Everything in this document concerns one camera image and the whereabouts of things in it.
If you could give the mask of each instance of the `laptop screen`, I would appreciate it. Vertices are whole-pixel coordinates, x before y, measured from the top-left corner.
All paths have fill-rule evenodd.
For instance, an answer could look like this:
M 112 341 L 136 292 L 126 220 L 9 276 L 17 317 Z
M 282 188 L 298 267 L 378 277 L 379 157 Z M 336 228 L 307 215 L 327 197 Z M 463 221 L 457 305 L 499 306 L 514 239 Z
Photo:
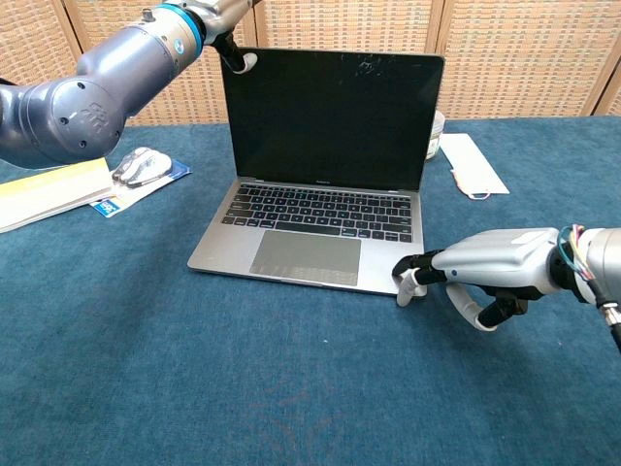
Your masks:
M 238 175 L 267 182 L 418 190 L 443 59 L 257 50 L 222 66 Z

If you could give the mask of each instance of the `blue ring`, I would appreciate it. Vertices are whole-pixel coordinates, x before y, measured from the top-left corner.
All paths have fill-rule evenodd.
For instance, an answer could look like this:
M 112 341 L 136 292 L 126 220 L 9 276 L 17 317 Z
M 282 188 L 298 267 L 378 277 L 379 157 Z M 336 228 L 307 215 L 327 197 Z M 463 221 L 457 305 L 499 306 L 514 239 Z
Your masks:
M 194 34 L 194 40 L 196 41 L 196 57 L 198 58 L 201 55 L 201 51 L 203 51 L 203 41 L 201 41 L 201 35 L 198 32 L 198 27 L 196 27 L 196 24 L 194 24 L 194 21 L 189 16 L 189 14 L 186 13 L 181 8 L 176 7 L 175 5 L 170 5 L 168 3 L 163 3 L 162 5 L 159 5 L 158 7 L 155 7 L 155 8 L 164 8 L 166 10 L 170 10 L 171 12 L 175 12 L 176 14 L 178 14 L 180 17 L 183 18 L 183 20 L 187 23 L 187 25 L 192 30 L 192 34 Z

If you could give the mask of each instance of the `table surface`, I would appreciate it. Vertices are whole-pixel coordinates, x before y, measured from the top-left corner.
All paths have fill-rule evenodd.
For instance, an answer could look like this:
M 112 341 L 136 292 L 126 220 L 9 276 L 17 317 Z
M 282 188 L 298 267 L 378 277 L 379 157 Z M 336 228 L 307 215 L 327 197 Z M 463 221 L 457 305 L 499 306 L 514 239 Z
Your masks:
M 510 195 L 422 185 L 427 249 L 491 228 L 621 225 L 621 118 L 450 121 Z M 0 464 L 619 464 L 621 357 L 569 292 L 493 334 L 442 286 L 394 298 L 200 274 L 228 126 L 129 128 L 193 173 L 113 218 L 0 235 Z M 30 173 L 0 164 L 0 182 Z

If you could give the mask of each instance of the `laptop keyboard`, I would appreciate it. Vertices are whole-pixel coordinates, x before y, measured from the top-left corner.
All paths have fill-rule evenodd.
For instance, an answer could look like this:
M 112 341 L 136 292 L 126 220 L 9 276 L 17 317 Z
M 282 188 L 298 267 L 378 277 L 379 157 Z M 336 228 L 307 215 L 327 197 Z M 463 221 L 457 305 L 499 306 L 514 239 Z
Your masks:
M 244 183 L 222 223 L 411 243 L 408 197 Z

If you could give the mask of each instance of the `wall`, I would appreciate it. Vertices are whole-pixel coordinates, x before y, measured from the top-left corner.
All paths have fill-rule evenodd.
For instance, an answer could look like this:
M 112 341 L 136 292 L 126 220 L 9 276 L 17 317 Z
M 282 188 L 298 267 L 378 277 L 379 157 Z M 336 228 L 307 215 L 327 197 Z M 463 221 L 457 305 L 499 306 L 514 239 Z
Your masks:
M 144 0 L 16 0 L 0 18 L 0 77 L 67 76 L 139 17 Z M 240 45 L 440 53 L 450 118 L 621 115 L 619 0 L 265 0 Z M 133 124 L 226 121 L 217 55 L 203 56 Z

